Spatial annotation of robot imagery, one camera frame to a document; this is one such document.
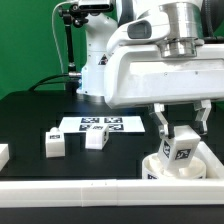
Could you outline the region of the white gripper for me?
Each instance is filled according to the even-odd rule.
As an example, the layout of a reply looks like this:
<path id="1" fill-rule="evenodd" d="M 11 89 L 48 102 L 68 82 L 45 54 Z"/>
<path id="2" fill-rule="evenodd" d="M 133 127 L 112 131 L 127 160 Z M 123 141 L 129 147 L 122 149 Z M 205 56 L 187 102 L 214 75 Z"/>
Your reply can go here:
<path id="1" fill-rule="evenodd" d="M 161 139 L 175 137 L 163 104 L 194 103 L 195 129 L 208 132 L 211 101 L 224 99 L 224 43 L 197 40 L 196 55 L 162 55 L 169 22 L 143 18 L 120 26 L 107 43 L 104 98 L 112 108 L 149 106 Z"/>

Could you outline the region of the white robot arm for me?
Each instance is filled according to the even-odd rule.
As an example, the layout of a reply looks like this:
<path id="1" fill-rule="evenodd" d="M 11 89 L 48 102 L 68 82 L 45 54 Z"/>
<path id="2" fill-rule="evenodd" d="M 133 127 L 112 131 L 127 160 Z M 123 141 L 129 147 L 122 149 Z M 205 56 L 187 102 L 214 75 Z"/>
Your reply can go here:
<path id="1" fill-rule="evenodd" d="M 224 44 L 203 37 L 203 0 L 81 0 L 89 58 L 79 94 L 112 108 L 148 105 L 160 135 L 162 106 L 192 103 L 207 132 L 210 103 L 224 99 Z"/>

